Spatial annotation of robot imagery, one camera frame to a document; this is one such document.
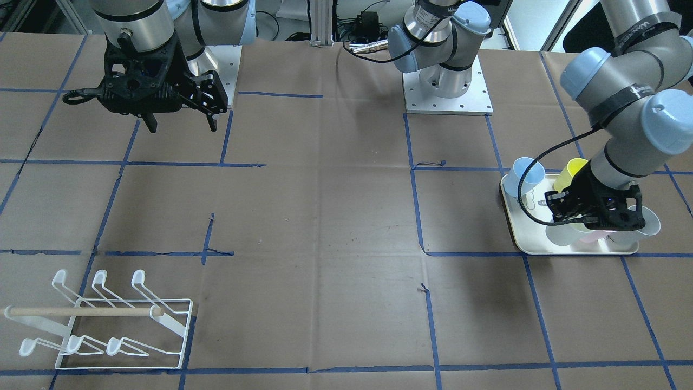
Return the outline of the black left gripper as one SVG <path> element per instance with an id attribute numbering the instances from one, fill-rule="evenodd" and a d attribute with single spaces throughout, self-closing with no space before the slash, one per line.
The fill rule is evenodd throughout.
<path id="1" fill-rule="evenodd" d="M 562 192 L 545 192 L 554 222 L 574 224 L 581 215 L 590 230 L 636 231 L 645 227 L 642 193 L 636 183 L 616 190 L 599 180 L 589 166 L 574 176 Z"/>

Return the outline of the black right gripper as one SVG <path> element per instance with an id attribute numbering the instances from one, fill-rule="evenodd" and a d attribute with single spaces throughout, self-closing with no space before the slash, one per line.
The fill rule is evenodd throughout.
<path id="1" fill-rule="evenodd" d="M 217 131 L 216 115 L 226 113 L 228 96 L 217 71 L 193 76 L 178 37 L 164 46 L 128 57 L 112 43 L 104 54 L 102 105 L 112 113 L 140 114 L 150 133 L 158 131 L 153 113 L 175 113 L 187 106 L 205 115 Z"/>

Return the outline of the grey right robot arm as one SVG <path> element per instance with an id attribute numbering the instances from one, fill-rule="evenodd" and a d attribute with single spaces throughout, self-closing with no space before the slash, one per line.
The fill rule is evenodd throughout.
<path id="1" fill-rule="evenodd" d="M 86 100 L 97 99 L 111 113 L 144 121 L 151 133 L 155 115 L 183 107 L 205 116 L 216 131 L 228 95 L 217 65 L 200 60 L 212 46 L 253 42 L 253 1 L 91 1 L 106 33 L 104 77 Z"/>

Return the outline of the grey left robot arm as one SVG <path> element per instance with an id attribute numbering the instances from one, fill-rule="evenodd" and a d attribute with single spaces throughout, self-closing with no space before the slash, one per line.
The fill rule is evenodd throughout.
<path id="1" fill-rule="evenodd" d="M 691 146 L 691 95 L 676 89 L 691 77 L 691 37 L 666 1 L 603 1 L 614 50 L 586 49 L 564 69 L 561 86 L 586 111 L 591 132 L 609 141 L 567 188 L 545 193 L 552 220 L 590 230 L 645 227 L 638 181 Z M 490 25 L 472 1 L 418 1 L 388 33 L 391 61 L 418 72 L 433 93 L 465 93 Z"/>

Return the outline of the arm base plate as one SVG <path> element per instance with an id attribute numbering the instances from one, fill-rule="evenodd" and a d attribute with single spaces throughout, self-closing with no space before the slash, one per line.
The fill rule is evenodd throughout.
<path id="1" fill-rule="evenodd" d="M 234 106 L 236 82 L 241 63 L 242 46 L 207 46 L 187 58 L 189 69 L 196 76 L 208 70 L 218 72 L 228 97 L 227 107 Z"/>
<path id="2" fill-rule="evenodd" d="M 493 114 L 492 99 L 478 57 L 471 68 L 452 71 L 440 65 L 403 74 L 407 113 Z"/>

